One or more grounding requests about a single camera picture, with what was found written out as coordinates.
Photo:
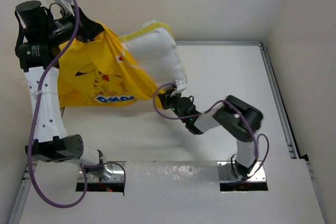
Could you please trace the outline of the yellow pillowcase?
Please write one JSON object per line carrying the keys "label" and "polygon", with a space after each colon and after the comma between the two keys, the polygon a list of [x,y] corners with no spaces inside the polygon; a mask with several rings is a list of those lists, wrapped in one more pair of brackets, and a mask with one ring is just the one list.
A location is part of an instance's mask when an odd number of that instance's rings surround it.
{"label": "yellow pillowcase", "polygon": [[74,40],[59,59],[61,107],[127,106],[154,97],[158,85],[106,25],[93,41]]}

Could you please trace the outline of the cream pillow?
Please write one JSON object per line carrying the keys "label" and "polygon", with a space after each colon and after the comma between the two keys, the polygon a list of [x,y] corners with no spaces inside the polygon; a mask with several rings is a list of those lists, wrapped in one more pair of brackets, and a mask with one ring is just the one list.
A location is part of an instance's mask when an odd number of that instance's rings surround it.
{"label": "cream pillow", "polygon": [[176,80],[187,83],[185,68],[167,24],[152,20],[118,40],[157,86]]}

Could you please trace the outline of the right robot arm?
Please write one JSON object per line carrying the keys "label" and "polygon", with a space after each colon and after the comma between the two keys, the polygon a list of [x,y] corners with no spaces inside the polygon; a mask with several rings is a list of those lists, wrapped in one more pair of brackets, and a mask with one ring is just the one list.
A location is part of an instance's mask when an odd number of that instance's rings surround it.
{"label": "right robot arm", "polygon": [[192,98],[172,94],[169,90],[159,94],[162,108],[171,109],[185,127],[194,135],[202,135],[216,127],[223,127],[237,141],[235,173],[246,178],[258,159],[256,132],[260,129],[264,115],[257,108],[229,95],[216,102],[206,112],[199,112]]}

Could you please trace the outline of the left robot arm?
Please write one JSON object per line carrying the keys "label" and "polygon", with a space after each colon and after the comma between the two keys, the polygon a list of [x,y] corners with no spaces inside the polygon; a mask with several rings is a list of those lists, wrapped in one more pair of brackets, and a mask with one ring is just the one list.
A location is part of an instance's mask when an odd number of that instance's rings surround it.
{"label": "left robot arm", "polygon": [[64,10],[54,19],[40,1],[26,1],[15,8],[19,34],[15,54],[28,83],[33,111],[32,144],[27,155],[42,162],[71,162],[84,166],[102,162],[99,150],[84,146],[79,134],[64,127],[58,95],[60,45],[73,35],[76,18]]}

